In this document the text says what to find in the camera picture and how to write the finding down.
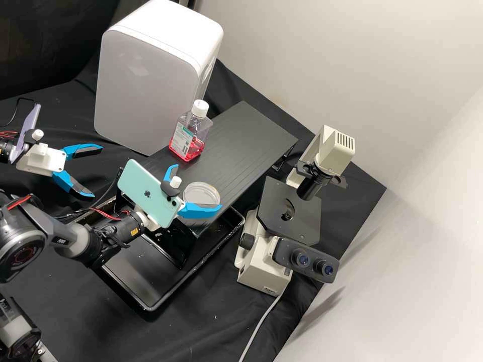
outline mint green iphone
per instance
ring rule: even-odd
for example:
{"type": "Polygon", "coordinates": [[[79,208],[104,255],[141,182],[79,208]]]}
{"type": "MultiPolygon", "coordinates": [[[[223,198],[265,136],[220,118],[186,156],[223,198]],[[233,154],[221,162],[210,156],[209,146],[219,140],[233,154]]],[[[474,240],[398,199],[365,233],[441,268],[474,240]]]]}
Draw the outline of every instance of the mint green iphone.
{"type": "Polygon", "coordinates": [[[169,197],[161,182],[135,160],[127,161],[117,187],[162,228],[167,228],[178,214],[182,200],[169,197]]]}

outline smartphone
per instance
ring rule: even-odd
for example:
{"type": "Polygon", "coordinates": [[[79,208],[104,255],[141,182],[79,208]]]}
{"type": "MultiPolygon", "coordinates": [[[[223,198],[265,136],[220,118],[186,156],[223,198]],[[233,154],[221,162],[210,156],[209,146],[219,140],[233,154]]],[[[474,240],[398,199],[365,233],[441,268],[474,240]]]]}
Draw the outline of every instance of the smartphone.
{"type": "Polygon", "coordinates": [[[133,159],[127,161],[117,187],[156,223],[167,228],[178,214],[183,201],[161,190],[161,181],[133,159]]]}
{"type": "Polygon", "coordinates": [[[25,132],[31,129],[35,129],[35,126],[37,125],[37,120],[39,118],[40,108],[40,104],[35,104],[34,108],[25,118],[24,124],[19,133],[19,139],[17,141],[17,144],[15,145],[15,149],[12,150],[12,152],[10,153],[11,164],[16,164],[20,157],[27,153],[27,151],[29,150],[29,145],[25,144],[24,142],[25,132]]]}

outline black fabric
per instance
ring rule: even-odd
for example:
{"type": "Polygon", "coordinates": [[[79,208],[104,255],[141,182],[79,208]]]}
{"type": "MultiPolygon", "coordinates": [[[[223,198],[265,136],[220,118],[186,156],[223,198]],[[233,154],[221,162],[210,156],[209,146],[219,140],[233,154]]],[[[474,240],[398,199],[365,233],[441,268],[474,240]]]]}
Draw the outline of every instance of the black fabric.
{"type": "Polygon", "coordinates": [[[98,48],[118,0],[0,4],[0,99],[75,77],[98,48]]]}
{"type": "MultiPolygon", "coordinates": [[[[100,195],[118,166],[128,158],[144,159],[122,146],[105,141],[93,129],[94,95],[78,82],[27,95],[42,104],[39,126],[53,147],[95,142],[100,155],[74,159],[67,167],[79,182],[100,195]]],[[[206,98],[210,115],[240,100],[299,138],[303,150],[313,135],[292,117],[250,88],[217,62],[206,98]]],[[[15,100],[0,102],[0,115],[9,119],[15,100]]],[[[10,129],[19,130],[25,105],[10,129]]],[[[282,174],[269,172],[283,178],[282,174]]],[[[384,186],[356,165],[346,171],[350,187],[329,186],[324,198],[324,240],[321,247],[341,255],[375,206],[384,186]]],[[[260,178],[236,203],[244,212],[256,206],[263,185],[260,178]]],[[[0,188],[19,195],[37,194],[52,214],[85,204],[75,201],[48,177],[17,171],[0,164],[0,188]]],[[[273,298],[236,282],[233,265],[236,235],[171,300],[152,321],[141,319],[92,271],[47,249],[20,273],[6,291],[42,329],[43,341],[59,361],[236,361],[256,323],[273,298]]],[[[320,288],[319,283],[295,274],[279,304],[260,329],[246,361],[269,361],[278,353],[320,288]]]]}

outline black platform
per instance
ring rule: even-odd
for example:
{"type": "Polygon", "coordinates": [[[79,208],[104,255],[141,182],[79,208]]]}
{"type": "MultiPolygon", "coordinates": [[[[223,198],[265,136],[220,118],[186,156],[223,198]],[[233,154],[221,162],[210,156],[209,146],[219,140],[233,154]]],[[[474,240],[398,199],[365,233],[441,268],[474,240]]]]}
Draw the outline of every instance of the black platform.
{"type": "Polygon", "coordinates": [[[195,181],[215,186],[223,204],[220,212],[207,220],[175,219],[168,229],[146,232],[102,267],[103,277],[113,282],[109,284],[142,312],[156,311],[243,225],[243,216],[230,206],[296,142],[245,102],[215,117],[213,124],[198,159],[184,162],[166,147],[143,164],[158,179],[179,164],[181,190],[195,181]]]}
{"type": "MultiPolygon", "coordinates": [[[[142,165],[158,179],[163,179],[172,164],[179,164],[180,189],[203,181],[216,187],[223,208],[230,207],[240,195],[262,176],[297,139],[277,126],[246,102],[239,102],[213,119],[203,153],[184,162],[167,147],[148,157],[142,165]]],[[[180,220],[196,236],[209,227],[213,219],[180,220]]]]}

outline white cable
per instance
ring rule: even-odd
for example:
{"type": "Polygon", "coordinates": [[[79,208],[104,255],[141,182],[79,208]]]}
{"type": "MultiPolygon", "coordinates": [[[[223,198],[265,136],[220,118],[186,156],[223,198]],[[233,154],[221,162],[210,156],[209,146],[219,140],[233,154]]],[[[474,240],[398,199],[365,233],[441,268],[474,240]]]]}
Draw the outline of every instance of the white cable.
{"type": "Polygon", "coordinates": [[[265,314],[262,316],[262,318],[260,318],[260,321],[258,322],[257,326],[255,327],[255,330],[253,331],[252,333],[252,336],[250,337],[245,349],[243,350],[243,353],[240,357],[240,359],[238,360],[238,362],[243,362],[244,358],[245,358],[245,355],[247,354],[248,350],[250,349],[250,346],[252,345],[252,342],[253,340],[255,339],[255,336],[257,335],[257,332],[258,330],[260,329],[260,327],[262,326],[262,323],[263,321],[265,320],[265,318],[268,316],[268,314],[270,313],[270,311],[273,309],[273,307],[275,307],[275,305],[278,303],[278,301],[280,300],[280,298],[282,297],[282,294],[283,292],[285,291],[285,289],[287,289],[287,286],[285,286],[285,288],[282,290],[282,292],[278,295],[277,298],[275,298],[275,300],[273,301],[272,305],[270,307],[268,307],[267,311],[265,312],[265,314]]]}

